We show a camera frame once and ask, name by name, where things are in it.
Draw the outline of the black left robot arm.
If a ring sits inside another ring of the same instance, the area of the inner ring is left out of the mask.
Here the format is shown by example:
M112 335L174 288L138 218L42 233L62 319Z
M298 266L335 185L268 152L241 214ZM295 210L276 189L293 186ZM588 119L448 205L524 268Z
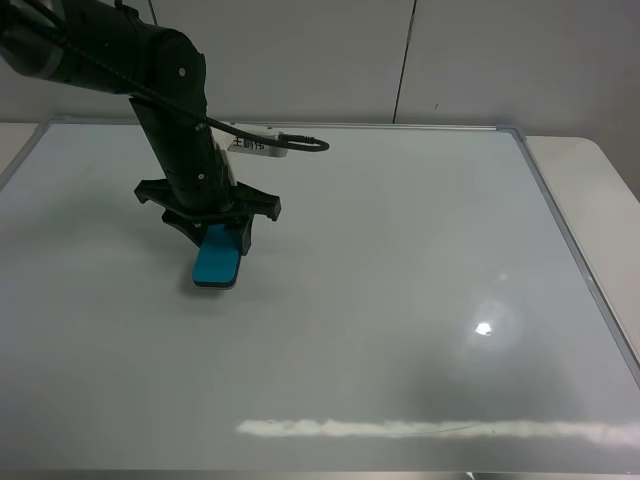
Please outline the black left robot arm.
M233 180L205 122L206 61L186 35L122 2L4 1L1 57L25 77L128 96L164 173L134 194L194 244L219 225L246 255L255 216L278 218L278 197Z

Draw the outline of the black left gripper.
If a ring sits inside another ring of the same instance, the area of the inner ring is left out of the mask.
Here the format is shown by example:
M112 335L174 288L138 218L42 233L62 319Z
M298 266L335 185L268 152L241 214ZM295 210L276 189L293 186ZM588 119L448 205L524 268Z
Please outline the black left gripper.
M254 215L273 221L281 213L277 196L230 180L230 168L211 131L144 130L164 177L143 180L134 190L141 203L153 202L169 212L164 224L200 248L213 224L229 223L229 236L241 256L252 245Z

